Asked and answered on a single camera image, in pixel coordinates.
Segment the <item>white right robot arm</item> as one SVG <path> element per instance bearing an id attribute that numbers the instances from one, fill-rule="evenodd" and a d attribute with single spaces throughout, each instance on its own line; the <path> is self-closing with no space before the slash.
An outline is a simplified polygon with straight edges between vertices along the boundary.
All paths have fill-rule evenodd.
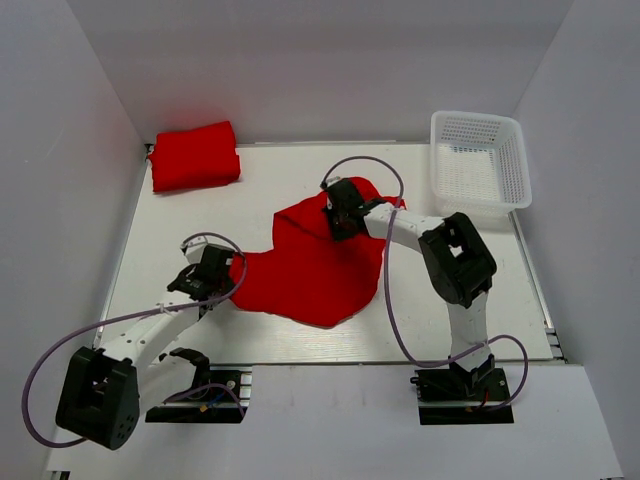
<path id="1" fill-rule="evenodd" d="M 355 182 L 338 178 L 321 184 L 324 208 L 336 240 L 365 234 L 385 242 L 383 287 L 390 300 L 389 255 L 395 243 L 422 255 L 432 287 L 445 301 L 451 349 L 446 364 L 467 388 L 473 389 L 495 366 L 488 344 L 486 305 L 497 264 L 469 217 L 411 213 L 398 202 L 380 197 L 366 200 Z"/>

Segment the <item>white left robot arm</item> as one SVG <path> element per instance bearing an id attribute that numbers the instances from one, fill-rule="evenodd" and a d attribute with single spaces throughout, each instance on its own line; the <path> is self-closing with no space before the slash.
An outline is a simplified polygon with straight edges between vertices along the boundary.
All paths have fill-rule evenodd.
<path id="1" fill-rule="evenodd" d="M 153 312 L 99 348 L 82 347 L 73 354 L 56 411 L 59 427 L 117 450 L 142 415 L 197 388 L 209 359 L 179 346 L 178 339 L 233 291 L 230 269 L 237 254 L 207 243 L 183 251 L 188 264 Z"/>

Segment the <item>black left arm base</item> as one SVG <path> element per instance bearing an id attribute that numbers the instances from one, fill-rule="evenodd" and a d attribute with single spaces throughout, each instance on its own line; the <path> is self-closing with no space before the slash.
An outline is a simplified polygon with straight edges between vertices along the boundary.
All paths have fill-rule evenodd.
<path id="1" fill-rule="evenodd" d="M 160 404 L 145 416 L 149 424 L 240 424 L 247 413 L 252 384 L 250 367 L 216 366 L 193 349 L 177 348 L 159 360 L 186 360 L 195 368 L 192 381 L 183 392 L 189 396 Z"/>

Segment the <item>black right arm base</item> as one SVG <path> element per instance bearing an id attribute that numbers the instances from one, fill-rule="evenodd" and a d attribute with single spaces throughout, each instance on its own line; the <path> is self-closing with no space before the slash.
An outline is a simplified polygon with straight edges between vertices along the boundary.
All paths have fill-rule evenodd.
<path id="1" fill-rule="evenodd" d="M 410 383 L 417 394 L 422 426 L 513 424 L 510 398 L 503 368 L 492 369 L 469 389 L 452 369 L 420 369 Z"/>

